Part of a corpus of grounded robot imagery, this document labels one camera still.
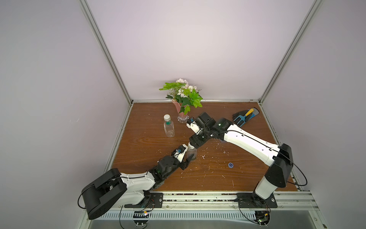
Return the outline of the white bottle cap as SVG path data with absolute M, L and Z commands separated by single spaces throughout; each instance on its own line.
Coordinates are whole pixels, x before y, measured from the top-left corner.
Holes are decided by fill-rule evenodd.
M 169 115 L 169 114 L 165 114 L 165 115 L 164 115 L 164 120 L 165 120 L 166 122 L 169 122 L 169 121 L 171 120 L 170 115 Z
M 188 143 L 187 146 L 188 146 L 187 151 L 196 151 L 196 148 L 192 146 L 190 143 Z

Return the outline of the green label clear bottle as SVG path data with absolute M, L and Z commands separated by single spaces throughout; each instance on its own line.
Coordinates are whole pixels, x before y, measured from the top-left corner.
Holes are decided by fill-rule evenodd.
M 165 134 L 167 137 L 174 137 L 175 136 L 175 130 L 174 130 L 174 125 L 173 125 L 173 121 L 170 120 L 169 122 L 166 122 L 164 120 L 164 130 L 165 130 Z

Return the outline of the teal print clear bottle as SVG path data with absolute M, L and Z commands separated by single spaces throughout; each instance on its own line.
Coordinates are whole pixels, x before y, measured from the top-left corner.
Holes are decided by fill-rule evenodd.
M 188 155 L 190 155 L 190 154 L 195 154 L 195 159 L 196 159 L 196 157 L 197 157 L 197 149 L 196 149 L 196 151 L 187 151 L 187 152 L 186 152 L 186 157 L 187 157 Z

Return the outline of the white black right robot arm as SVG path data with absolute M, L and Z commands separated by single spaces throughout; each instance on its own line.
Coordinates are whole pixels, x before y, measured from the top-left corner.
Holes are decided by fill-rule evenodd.
M 215 121 L 206 112 L 197 118 L 190 118 L 187 127 L 194 132 L 189 139 L 191 147 L 198 149 L 210 139 L 220 139 L 242 148 L 268 166 L 267 172 L 253 191 L 254 198 L 267 200 L 277 188 L 287 186 L 294 166 L 290 146 L 269 143 L 244 131 L 226 118 Z

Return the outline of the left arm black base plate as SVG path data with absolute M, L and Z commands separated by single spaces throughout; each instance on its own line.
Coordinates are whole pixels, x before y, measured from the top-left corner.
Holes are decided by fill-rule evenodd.
M 141 202 L 136 205 L 128 204 L 124 205 L 125 208 L 134 209 L 149 209 L 149 208 L 162 208 L 163 205 L 163 193 L 150 193 L 147 197 L 144 197 Z

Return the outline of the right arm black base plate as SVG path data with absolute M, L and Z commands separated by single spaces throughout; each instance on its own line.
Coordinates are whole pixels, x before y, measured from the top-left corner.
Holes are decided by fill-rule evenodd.
M 267 199 L 262 199 L 255 193 L 237 193 L 234 202 L 238 202 L 238 207 L 246 209 L 278 208 L 273 193 Z

